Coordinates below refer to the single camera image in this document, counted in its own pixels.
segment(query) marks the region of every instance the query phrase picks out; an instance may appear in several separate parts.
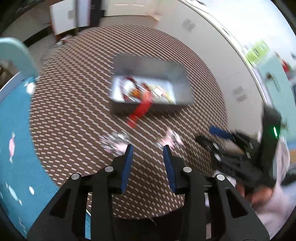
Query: blue rubber tip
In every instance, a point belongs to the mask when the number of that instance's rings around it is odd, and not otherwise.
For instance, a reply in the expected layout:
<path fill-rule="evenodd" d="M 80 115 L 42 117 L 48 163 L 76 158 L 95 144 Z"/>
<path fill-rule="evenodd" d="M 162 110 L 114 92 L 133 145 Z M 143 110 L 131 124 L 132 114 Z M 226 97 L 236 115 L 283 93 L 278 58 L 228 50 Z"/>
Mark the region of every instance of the blue rubber tip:
<path fill-rule="evenodd" d="M 170 188 L 173 192 L 176 191 L 176 183 L 175 183 L 175 171 L 173 169 L 173 165 L 171 162 L 172 154 L 170 152 L 170 149 L 168 145 L 163 147 L 163 161 L 165 163 L 165 170 L 168 175 L 168 183 L 170 185 Z"/>
<path fill-rule="evenodd" d="M 124 168 L 121 175 L 121 192 L 124 193 L 126 187 L 128 186 L 128 176 L 131 172 L 131 165 L 133 163 L 133 146 L 128 145 L 126 152 L 124 153 Z"/>
<path fill-rule="evenodd" d="M 224 139 L 230 139 L 230 140 L 233 139 L 231 133 L 221 130 L 218 127 L 210 126 L 210 133 Z"/>

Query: green led light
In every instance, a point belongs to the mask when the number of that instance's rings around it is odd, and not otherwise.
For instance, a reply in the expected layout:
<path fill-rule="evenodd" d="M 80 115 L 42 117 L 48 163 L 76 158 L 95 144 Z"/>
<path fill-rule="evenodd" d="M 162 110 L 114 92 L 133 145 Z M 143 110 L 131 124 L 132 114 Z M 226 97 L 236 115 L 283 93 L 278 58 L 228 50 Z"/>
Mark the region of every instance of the green led light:
<path fill-rule="evenodd" d="M 275 134 L 275 136 L 277 138 L 278 136 L 277 136 L 277 132 L 276 132 L 276 128 L 275 127 L 274 127 L 274 134 Z"/>

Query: brown placemat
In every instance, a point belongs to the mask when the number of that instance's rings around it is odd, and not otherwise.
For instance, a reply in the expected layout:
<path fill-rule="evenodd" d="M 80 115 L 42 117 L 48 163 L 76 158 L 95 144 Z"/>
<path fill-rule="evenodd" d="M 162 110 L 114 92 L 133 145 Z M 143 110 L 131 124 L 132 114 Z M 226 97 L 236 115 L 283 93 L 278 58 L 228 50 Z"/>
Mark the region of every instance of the brown placemat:
<path fill-rule="evenodd" d="M 110 114 L 108 100 L 112 59 L 122 53 L 181 63 L 188 73 L 194 104 L 176 114 L 147 114 L 130 129 L 125 117 Z M 36 153 L 58 186 L 72 173 L 89 175 L 110 165 L 113 156 L 100 146 L 100 136 L 128 132 L 134 161 L 126 192 L 113 198 L 113 210 L 118 217 L 144 218 L 183 205 L 183 196 L 175 196 L 169 188 L 162 150 L 155 146 L 157 139 L 165 135 L 167 127 L 176 131 L 185 146 L 173 154 L 210 175 L 210 155 L 194 137 L 197 133 L 211 137 L 211 125 L 227 129 L 227 114 L 214 76 L 186 45 L 153 28 L 111 25 L 74 37 L 49 60 L 31 100 L 30 124 Z M 91 195 L 87 207 L 90 210 Z"/>

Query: teal cabinet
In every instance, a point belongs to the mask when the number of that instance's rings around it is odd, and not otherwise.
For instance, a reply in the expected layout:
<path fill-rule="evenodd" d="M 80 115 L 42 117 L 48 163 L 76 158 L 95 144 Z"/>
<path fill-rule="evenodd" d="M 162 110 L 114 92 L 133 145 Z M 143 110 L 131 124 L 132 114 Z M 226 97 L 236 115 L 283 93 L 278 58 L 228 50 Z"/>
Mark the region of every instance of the teal cabinet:
<path fill-rule="evenodd" d="M 285 136 L 288 142 L 296 141 L 296 105 L 291 84 L 280 60 L 274 55 L 261 63 L 258 70 L 274 107 L 281 113 L 285 125 L 281 129 L 281 135 Z"/>

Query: gray box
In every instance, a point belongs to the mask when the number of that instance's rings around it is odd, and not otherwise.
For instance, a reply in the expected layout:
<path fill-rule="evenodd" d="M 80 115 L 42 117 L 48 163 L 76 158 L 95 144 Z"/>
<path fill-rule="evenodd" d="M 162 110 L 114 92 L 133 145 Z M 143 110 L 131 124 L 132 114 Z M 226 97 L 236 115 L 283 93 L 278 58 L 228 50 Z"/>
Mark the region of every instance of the gray box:
<path fill-rule="evenodd" d="M 124 101 L 120 92 L 120 82 L 124 76 L 133 77 L 138 84 L 159 85 L 167 91 L 172 103 L 154 99 L 150 108 L 152 112 L 176 111 L 193 103 L 187 72 L 180 63 L 132 55 L 118 55 L 113 61 L 114 74 L 109 93 L 112 113 L 128 114 L 139 105 L 139 101 Z"/>

